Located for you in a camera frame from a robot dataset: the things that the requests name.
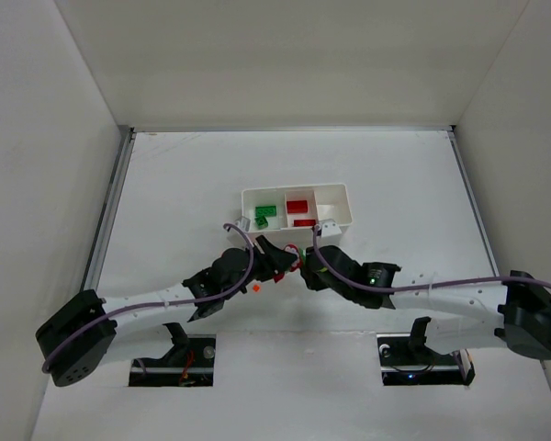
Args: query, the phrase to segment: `white table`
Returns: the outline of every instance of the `white table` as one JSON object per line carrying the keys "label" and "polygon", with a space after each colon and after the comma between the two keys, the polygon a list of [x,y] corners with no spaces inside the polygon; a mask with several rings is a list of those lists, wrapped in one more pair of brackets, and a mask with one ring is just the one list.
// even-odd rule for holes
{"label": "white table", "polygon": [[[491,274],[445,131],[140,133],[98,294],[167,288],[209,266],[245,188],[337,182],[354,217],[341,247],[403,266],[396,285]],[[372,332],[407,332],[422,315],[365,310],[288,275],[187,325],[218,333],[213,388],[127,389],[128,363],[102,367],[49,386],[35,439],[551,439],[540,364],[506,350],[472,351],[468,390],[383,387]]]}

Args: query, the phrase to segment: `green block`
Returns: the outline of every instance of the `green block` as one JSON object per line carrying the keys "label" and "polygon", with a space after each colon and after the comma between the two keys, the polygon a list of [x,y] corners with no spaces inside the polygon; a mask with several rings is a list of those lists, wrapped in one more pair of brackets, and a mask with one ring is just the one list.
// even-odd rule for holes
{"label": "green block", "polygon": [[261,216],[266,216],[266,218],[277,216],[276,206],[265,205],[263,207],[255,207],[255,218],[259,218]]}
{"label": "green block", "polygon": [[265,216],[258,216],[255,218],[255,223],[257,224],[257,228],[259,230],[262,230],[263,228],[267,228],[269,223],[267,223],[267,219]]}

